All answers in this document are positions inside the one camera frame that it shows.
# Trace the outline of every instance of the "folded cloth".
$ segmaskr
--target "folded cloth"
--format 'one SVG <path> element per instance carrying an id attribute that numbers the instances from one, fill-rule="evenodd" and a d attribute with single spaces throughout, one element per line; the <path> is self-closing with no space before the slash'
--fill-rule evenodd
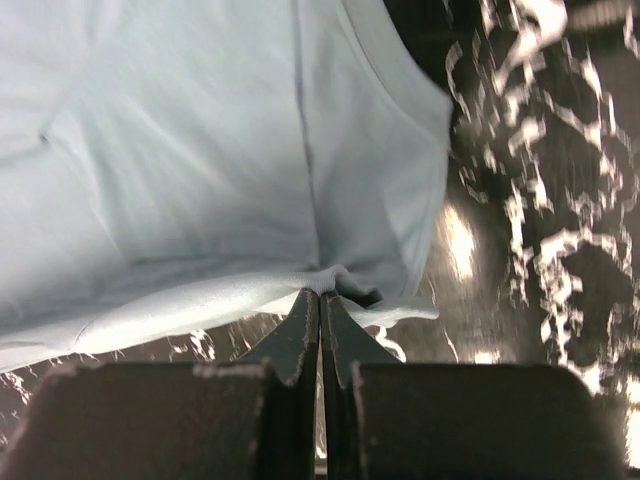
<path id="1" fill-rule="evenodd" d="M 382 0 L 25 0 L 4 23 L 0 371 L 301 288 L 363 326 L 437 316 L 408 297 L 451 105 Z"/>

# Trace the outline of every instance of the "marble pattern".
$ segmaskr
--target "marble pattern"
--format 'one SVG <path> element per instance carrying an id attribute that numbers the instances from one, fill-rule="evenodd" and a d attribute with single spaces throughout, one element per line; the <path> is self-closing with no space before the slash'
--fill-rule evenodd
<path id="1" fill-rule="evenodd" d="M 640 467 L 638 3 L 386 3 L 457 108 L 447 199 L 419 292 L 441 318 L 370 333 L 402 361 L 569 368 Z M 1 375 L 0 443 L 52 365 L 231 360 L 280 320 Z M 317 456 L 325 452 L 320 442 Z"/>

